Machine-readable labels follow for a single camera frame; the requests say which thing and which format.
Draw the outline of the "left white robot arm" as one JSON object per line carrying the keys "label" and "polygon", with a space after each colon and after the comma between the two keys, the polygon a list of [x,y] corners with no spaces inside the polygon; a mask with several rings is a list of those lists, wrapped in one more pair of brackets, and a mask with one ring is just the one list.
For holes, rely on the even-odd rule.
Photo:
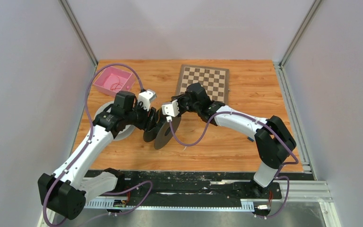
{"label": "left white robot arm", "polygon": [[138,96],[129,91],[117,93],[113,104],[95,117],[87,136],[65,163],[51,175],[42,174],[38,179],[43,208],[73,220],[97,196],[106,192],[122,195],[126,189],[125,175],[119,170],[107,168],[87,181],[83,178],[105,147],[117,136],[124,139],[131,134],[126,128],[147,130],[155,114],[155,108],[150,106],[155,98],[152,90]]}

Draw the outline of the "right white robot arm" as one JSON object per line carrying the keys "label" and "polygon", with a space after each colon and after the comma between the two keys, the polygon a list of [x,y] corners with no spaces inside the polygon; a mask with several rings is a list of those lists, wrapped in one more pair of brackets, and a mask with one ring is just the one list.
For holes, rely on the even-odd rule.
{"label": "right white robot arm", "polygon": [[193,83],[186,92],[173,96],[161,107],[168,122],[185,112],[196,113],[206,125],[226,127],[244,134],[255,142],[261,164],[254,174],[251,191],[256,197],[264,197],[270,191],[270,184],[281,169],[288,165],[286,159],[292,157],[293,165],[298,158],[293,150],[297,144],[281,118],[255,117],[232,109],[223,102],[210,99],[200,83]]}

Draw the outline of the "black cable spool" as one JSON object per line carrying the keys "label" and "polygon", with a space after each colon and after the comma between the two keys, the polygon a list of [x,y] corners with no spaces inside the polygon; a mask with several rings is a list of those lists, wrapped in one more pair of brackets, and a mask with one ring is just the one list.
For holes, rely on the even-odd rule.
{"label": "black cable spool", "polygon": [[154,142],[154,149],[162,149],[173,137],[170,124],[162,110],[158,109],[155,113],[154,127],[152,130],[144,130],[143,140],[145,142]]}

